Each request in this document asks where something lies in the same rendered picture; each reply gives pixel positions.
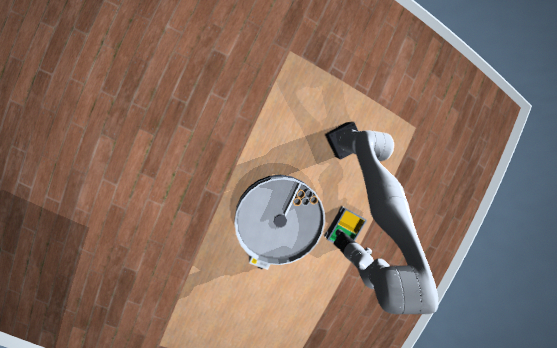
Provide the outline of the grey two-compartment sorting bin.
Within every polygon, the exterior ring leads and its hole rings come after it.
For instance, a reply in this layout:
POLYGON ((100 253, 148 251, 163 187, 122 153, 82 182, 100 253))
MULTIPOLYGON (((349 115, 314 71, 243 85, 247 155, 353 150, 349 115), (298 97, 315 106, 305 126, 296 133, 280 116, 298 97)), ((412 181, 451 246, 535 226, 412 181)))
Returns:
POLYGON ((339 212, 330 225, 328 231, 326 231, 324 237, 327 238, 328 241, 334 243, 336 237, 338 237, 336 236, 335 232, 337 229, 341 229, 355 241, 365 223, 365 218, 341 206, 339 212), (352 233, 350 233, 349 231, 352 233))

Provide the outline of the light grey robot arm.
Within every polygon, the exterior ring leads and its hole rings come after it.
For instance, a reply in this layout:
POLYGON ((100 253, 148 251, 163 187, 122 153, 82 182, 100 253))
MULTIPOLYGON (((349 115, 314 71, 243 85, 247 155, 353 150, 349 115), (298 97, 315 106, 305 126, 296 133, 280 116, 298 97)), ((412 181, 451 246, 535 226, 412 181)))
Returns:
POLYGON ((358 269, 363 283, 375 290, 379 305, 388 313, 435 313, 438 308, 435 282, 416 234, 403 188, 379 162, 391 156, 394 149, 392 137, 387 133, 345 129, 338 137, 338 146, 356 154, 365 181, 370 213, 398 245, 407 262, 405 266, 389 266, 382 259, 373 261, 365 250, 357 249, 351 255, 351 262, 358 269), (374 279, 375 284, 372 284, 374 279))

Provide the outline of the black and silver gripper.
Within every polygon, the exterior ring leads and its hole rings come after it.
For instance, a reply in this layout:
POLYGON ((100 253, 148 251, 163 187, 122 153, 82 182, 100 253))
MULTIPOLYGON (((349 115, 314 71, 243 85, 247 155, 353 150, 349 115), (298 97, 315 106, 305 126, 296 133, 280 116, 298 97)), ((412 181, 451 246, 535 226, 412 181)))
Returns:
MULTIPOLYGON (((333 243, 338 249, 340 249, 340 251, 344 254, 344 256, 351 261, 351 255, 352 253, 357 250, 357 249, 363 249, 357 242, 355 242, 353 239, 351 239, 350 236, 348 236, 346 233, 341 232, 338 237, 336 237, 336 240, 333 243), (349 237, 349 238, 348 238, 349 237), (345 238, 345 239, 344 239, 345 238), (342 240, 343 239, 343 240, 342 240), (341 241, 342 240, 342 241, 341 241), (341 243, 340 243, 341 242, 341 243), (340 245, 339 245, 340 244, 340 245)), ((372 251, 369 248, 365 248, 363 249, 365 250, 369 255, 372 253, 372 251)))

